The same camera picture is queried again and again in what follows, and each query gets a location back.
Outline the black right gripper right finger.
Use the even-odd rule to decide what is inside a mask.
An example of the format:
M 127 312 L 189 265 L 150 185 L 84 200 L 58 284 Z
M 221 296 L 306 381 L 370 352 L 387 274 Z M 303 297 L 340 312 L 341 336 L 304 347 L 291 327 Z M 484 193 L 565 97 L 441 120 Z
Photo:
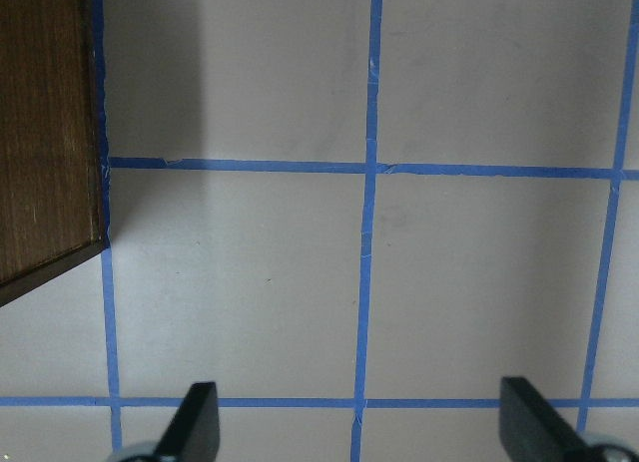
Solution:
M 510 461 L 605 461 L 524 377 L 502 377 L 499 440 Z

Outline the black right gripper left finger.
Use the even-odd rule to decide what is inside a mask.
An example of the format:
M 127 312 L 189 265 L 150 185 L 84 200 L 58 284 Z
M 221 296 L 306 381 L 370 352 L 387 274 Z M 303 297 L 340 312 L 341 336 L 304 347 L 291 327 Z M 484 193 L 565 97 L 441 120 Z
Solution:
M 156 445 L 154 461 L 214 462 L 220 449 L 220 415 L 213 381 L 191 385 Z

